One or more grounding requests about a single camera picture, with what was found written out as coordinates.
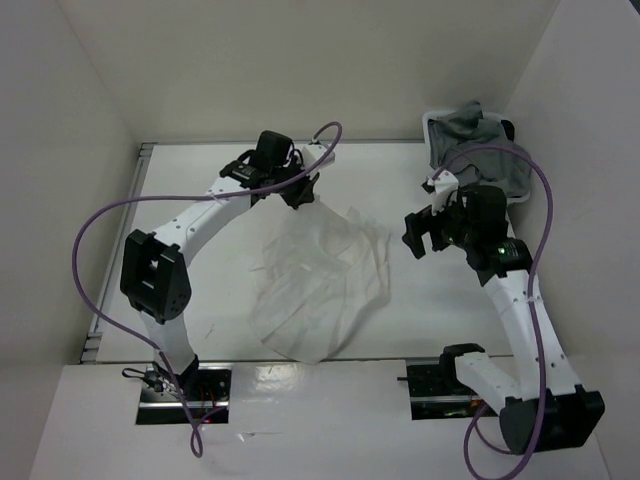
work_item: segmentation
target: wrinkled cloth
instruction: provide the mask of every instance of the wrinkled cloth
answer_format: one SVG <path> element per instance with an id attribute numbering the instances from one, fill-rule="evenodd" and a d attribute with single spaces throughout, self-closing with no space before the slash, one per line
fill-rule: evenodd
<path id="1" fill-rule="evenodd" d="M 507 138 L 500 122 L 483 117 L 478 102 L 471 102 L 439 120 L 429 120 L 427 127 L 433 169 L 445 164 L 452 155 L 476 145 L 508 145 L 526 154 Z M 507 152 L 472 152 L 459 157 L 447 170 L 457 177 L 460 186 L 494 185 L 508 198 L 527 195 L 531 186 L 531 167 Z"/>
<path id="2" fill-rule="evenodd" d="M 388 229 L 353 208 L 342 217 L 316 199 L 289 212 L 252 269 L 260 341 L 304 363 L 330 357 L 388 301 L 388 242 Z"/>

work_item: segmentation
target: white cloth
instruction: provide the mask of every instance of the white cloth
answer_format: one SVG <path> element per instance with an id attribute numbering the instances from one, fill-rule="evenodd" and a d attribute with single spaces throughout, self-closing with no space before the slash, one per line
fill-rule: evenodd
<path id="1" fill-rule="evenodd" d="M 319 199 L 292 211 L 252 269 L 258 299 L 250 323 L 264 345 L 304 363 L 338 350 L 389 297 L 388 229 Z"/>

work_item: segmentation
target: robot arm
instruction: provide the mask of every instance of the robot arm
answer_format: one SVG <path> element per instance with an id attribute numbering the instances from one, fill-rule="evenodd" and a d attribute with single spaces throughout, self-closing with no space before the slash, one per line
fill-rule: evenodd
<path id="1" fill-rule="evenodd" d="M 425 255 L 422 236 L 430 234 L 434 251 L 450 245 L 463 249 L 467 263 L 491 298 L 515 357 L 519 380 L 500 370 L 476 344 L 446 347 L 440 365 L 452 384 L 462 383 L 499 415 L 507 446 L 515 454 L 527 448 L 540 395 L 535 335 L 529 303 L 535 305 L 547 367 L 547 407 L 536 451 L 578 447 L 604 413 L 599 392 L 586 392 L 571 368 L 544 307 L 538 279 L 527 295 L 531 255 L 522 240 L 507 235 L 506 198 L 502 190 L 474 185 L 459 188 L 443 171 L 423 185 L 432 203 L 405 218 L 403 241 L 416 258 Z"/>
<path id="2" fill-rule="evenodd" d="M 183 313 L 192 293 L 187 269 L 195 256 L 229 222 L 265 198 L 264 187 L 299 175 L 323 156 L 327 157 L 325 166 L 334 160 L 333 155 L 320 143 L 299 151 L 290 138 L 265 131 L 255 150 L 243 153 L 222 169 L 206 193 L 213 200 L 192 204 L 151 233 L 135 230 L 127 237 L 120 290 L 139 312 L 149 338 L 169 360 L 180 383 L 173 387 L 188 389 L 198 371 L 198 357 L 189 344 Z M 313 202 L 317 179 L 318 174 L 314 178 L 305 176 L 278 193 L 287 205 L 297 209 Z M 225 194 L 243 190 L 243 195 L 225 198 Z M 170 385 L 170 375 L 163 365 L 158 352 L 154 352 L 158 377 Z"/>

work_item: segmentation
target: white basket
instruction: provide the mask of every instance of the white basket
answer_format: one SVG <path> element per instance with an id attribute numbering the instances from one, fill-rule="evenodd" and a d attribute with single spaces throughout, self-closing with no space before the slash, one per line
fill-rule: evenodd
<path id="1" fill-rule="evenodd" d="M 431 149 L 431 142 L 429 141 L 429 120 L 440 120 L 442 117 L 446 117 L 447 115 L 455 112 L 454 109 L 446 109 L 446 110 L 430 110 L 422 116 L 422 130 L 424 132 L 424 141 Z M 494 112 L 482 112 L 484 118 L 488 120 L 495 120 L 497 122 L 501 122 L 502 120 L 509 120 L 508 117 L 502 115 L 500 113 Z M 517 198 L 507 198 L 507 204 L 511 205 L 512 203 L 522 203 L 529 200 L 529 196 L 531 192 L 527 193 L 524 197 Z"/>

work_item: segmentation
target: gray cloth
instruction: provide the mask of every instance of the gray cloth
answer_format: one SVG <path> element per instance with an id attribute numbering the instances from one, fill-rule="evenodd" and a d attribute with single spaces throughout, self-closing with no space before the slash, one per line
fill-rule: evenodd
<path id="1" fill-rule="evenodd" d="M 440 120 L 429 120 L 431 168 L 442 166 L 458 152 L 477 145 L 508 145 L 526 154 L 511 142 L 500 122 L 484 119 L 478 102 L 472 102 Z M 531 167 L 515 155 L 499 151 L 479 151 L 464 155 L 447 167 L 460 186 L 471 184 L 500 187 L 509 198 L 529 193 Z"/>

